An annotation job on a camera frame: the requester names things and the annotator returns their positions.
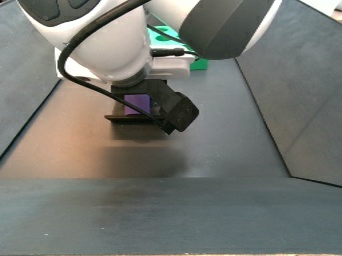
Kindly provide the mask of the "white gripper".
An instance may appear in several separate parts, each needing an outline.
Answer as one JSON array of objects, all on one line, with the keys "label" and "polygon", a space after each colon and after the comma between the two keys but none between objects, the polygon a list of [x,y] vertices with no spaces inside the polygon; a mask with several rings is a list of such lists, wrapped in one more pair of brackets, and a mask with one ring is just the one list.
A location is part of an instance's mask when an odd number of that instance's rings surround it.
[{"label": "white gripper", "polygon": [[190,76],[190,65],[195,60],[190,54],[152,57],[151,50],[160,48],[76,48],[63,64],[64,72],[56,68],[58,76],[68,80],[90,78],[112,83],[139,83],[143,79],[179,79]]}]

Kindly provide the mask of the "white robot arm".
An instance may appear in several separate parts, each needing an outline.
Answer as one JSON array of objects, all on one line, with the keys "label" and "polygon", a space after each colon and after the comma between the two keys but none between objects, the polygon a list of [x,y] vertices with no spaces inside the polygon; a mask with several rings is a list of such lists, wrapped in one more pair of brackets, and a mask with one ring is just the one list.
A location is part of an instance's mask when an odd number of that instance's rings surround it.
[{"label": "white robot arm", "polygon": [[205,59],[241,56],[263,36],[282,0],[18,0],[34,27],[102,80],[132,86],[158,75],[148,18]]}]

